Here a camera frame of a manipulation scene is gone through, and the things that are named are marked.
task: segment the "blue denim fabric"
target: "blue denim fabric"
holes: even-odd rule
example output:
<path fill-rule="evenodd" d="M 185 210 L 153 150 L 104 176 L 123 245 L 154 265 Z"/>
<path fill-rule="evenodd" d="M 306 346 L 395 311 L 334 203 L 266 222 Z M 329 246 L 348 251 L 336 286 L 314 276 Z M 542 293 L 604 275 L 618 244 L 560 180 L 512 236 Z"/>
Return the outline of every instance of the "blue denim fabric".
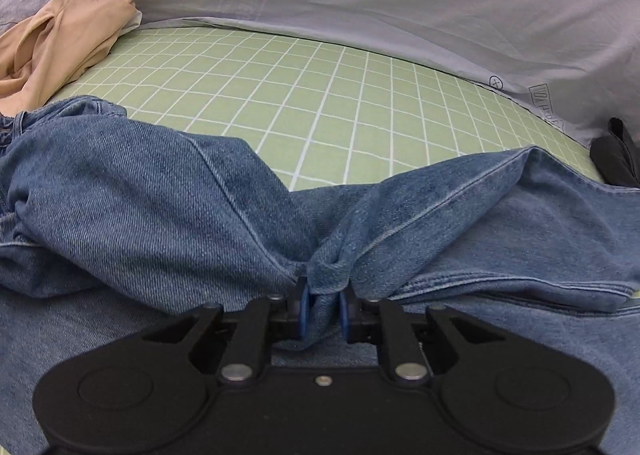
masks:
<path fill-rule="evenodd" d="M 0 118 L 0 444 L 43 445 L 30 396 L 54 364 L 206 301 L 317 295 L 276 362 L 374 362 L 339 343 L 335 294 L 454 307 L 603 370 L 611 455 L 640 446 L 640 190 L 545 151 L 478 154 L 380 184 L 289 193 L 242 140 L 127 120 L 97 98 Z"/>

